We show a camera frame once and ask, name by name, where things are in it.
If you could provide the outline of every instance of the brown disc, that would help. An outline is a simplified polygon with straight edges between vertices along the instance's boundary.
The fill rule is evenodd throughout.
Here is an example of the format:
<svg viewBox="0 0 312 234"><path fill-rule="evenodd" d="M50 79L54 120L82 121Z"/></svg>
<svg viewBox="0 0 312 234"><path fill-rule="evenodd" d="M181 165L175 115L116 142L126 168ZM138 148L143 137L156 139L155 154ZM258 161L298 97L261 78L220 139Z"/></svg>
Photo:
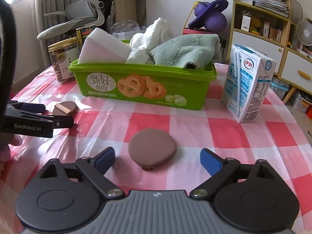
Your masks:
<svg viewBox="0 0 312 234"><path fill-rule="evenodd" d="M55 105L52 115L72 115L77 110L73 101L65 101Z"/></svg>
<svg viewBox="0 0 312 234"><path fill-rule="evenodd" d="M144 170L161 165L177 151L171 136L160 129L144 129L130 140L129 155Z"/></svg>

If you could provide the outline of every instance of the plastic bag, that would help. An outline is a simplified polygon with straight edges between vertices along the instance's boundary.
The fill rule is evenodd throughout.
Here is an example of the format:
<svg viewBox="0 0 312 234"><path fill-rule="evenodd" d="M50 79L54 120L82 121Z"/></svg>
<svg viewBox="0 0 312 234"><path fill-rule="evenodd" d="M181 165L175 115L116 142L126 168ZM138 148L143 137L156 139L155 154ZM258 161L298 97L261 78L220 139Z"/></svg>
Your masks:
<svg viewBox="0 0 312 234"><path fill-rule="evenodd" d="M141 27L134 20L127 20L116 23L110 27L110 34L119 32L140 31Z"/></svg>

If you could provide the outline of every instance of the white office chair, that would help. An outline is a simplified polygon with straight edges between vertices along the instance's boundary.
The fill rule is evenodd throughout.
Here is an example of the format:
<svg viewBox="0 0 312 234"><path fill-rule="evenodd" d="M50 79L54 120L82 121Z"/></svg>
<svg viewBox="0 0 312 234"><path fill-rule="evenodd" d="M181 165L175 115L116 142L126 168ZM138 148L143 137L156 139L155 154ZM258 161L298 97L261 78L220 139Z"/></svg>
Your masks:
<svg viewBox="0 0 312 234"><path fill-rule="evenodd" d="M101 8L103 7L104 3L99 0L76 0L76 2L69 4L65 8L65 11L46 13L45 16L64 15L67 22L44 30L38 34L37 40L46 40L83 26L94 24L96 26L101 26L105 21L104 15L101 11Z"/></svg>

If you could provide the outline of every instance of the milk carton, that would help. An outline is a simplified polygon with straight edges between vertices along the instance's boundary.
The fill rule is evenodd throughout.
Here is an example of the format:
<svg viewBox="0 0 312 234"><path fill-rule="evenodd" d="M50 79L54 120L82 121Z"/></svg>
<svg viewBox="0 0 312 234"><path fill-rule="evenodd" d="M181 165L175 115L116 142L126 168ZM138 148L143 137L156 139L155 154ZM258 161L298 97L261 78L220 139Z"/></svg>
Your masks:
<svg viewBox="0 0 312 234"><path fill-rule="evenodd" d="M232 45L221 102L238 123L255 120L275 70L276 61L250 47Z"/></svg>

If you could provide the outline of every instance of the purple ball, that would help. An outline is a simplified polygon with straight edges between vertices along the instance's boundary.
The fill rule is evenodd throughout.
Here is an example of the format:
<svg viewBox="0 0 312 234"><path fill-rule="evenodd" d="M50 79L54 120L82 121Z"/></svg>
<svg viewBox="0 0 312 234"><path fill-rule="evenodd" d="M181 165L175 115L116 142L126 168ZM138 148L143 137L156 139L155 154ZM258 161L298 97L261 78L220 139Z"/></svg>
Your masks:
<svg viewBox="0 0 312 234"><path fill-rule="evenodd" d="M195 6L194 14L196 17L198 17L204 11L204 9L207 8L210 4L210 2L202 2L202 3L199 3Z"/></svg>
<svg viewBox="0 0 312 234"><path fill-rule="evenodd" d="M222 32L227 27L227 18L221 12L213 11L204 19L204 26L208 32Z"/></svg>

